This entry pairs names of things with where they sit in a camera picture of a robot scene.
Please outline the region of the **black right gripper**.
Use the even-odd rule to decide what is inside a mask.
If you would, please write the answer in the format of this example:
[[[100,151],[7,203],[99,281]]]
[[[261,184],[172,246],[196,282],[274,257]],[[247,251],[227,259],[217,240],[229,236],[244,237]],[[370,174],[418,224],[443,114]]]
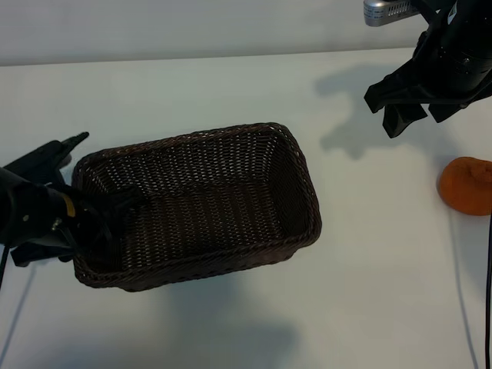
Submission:
[[[364,96],[375,113],[384,108],[389,138],[427,117],[420,104],[441,123],[469,104],[491,96],[491,33],[461,37],[450,47],[437,33],[419,37],[412,58],[370,86]]]

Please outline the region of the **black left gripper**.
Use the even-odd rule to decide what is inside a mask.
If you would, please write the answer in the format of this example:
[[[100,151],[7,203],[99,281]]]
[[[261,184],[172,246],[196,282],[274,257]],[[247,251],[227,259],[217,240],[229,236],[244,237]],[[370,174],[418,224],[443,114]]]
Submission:
[[[88,194],[71,186],[58,188],[67,204],[64,233],[71,250],[58,259],[68,262],[79,256],[88,264],[120,265],[124,215],[145,195],[136,185],[110,194]]]

